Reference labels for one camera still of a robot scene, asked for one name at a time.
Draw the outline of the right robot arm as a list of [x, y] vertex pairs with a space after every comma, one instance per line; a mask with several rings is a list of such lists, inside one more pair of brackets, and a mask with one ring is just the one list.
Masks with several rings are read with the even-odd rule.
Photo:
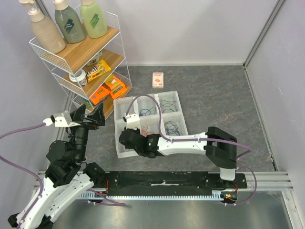
[[237, 139], [218, 127], [209, 127], [206, 133], [180, 136], [143, 136], [139, 129], [125, 129], [119, 136], [119, 143], [147, 158], [175, 154], [207, 156], [220, 169], [218, 182], [222, 187], [235, 183]]

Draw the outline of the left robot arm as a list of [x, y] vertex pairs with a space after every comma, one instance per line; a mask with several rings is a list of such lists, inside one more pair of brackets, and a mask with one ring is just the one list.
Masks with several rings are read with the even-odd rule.
[[55, 113], [43, 120], [40, 126], [64, 127], [70, 134], [69, 141], [56, 140], [49, 146], [46, 158], [50, 165], [40, 188], [20, 213], [11, 215], [8, 222], [17, 229], [50, 229], [63, 211], [84, 191], [104, 184], [104, 170], [96, 163], [86, 165], [88, 133], [105, 125], [103, 103], [99, 102], [93, 111], [85, 114], [86, 105], [73, 112], [67, 110]]

